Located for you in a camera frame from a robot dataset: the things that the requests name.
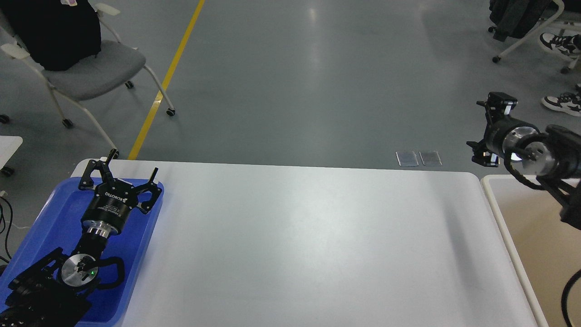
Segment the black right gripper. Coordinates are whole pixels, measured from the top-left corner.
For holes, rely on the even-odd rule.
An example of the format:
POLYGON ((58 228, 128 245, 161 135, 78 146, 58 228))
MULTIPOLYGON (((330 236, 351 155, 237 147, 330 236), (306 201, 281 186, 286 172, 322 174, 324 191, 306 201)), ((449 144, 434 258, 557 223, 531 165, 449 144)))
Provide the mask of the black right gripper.
POLYGON ((473 155, 471 161, 485 167, 498 167, 499 158, 506 159, 507 151, 516 147, 525 137, 540 134, 539 128, 533 124, 508 116, 517 105, 517 99, 504 92, 489 92, 485 101, 477 101, 478 106, 485 108, 485 118, 488 122, 484 139, 467 141, 473 155))

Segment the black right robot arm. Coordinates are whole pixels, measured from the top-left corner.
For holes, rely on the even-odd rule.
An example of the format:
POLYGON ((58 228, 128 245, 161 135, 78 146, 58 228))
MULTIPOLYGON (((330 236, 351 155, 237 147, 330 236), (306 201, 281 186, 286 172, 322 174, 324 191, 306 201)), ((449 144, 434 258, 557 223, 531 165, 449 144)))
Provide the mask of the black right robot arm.
POLYGON ((513 176, 482 180, 502 240, 537 326, 580 325, 580 136, 558 125, 544 132, 513 118, 517 99, 488 93, 483 139, 472 161, 513 176))

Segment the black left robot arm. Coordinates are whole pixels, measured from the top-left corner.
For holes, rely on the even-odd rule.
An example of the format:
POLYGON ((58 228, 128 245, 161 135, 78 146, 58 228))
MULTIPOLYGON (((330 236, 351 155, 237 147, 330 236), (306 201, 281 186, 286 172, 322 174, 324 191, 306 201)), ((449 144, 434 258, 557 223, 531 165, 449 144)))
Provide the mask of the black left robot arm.
POLYGON ((52 192, 1 275, 3 327, 114 327, 123 318, 162 206, 150 178, 115 178, 91 159, 52 192))

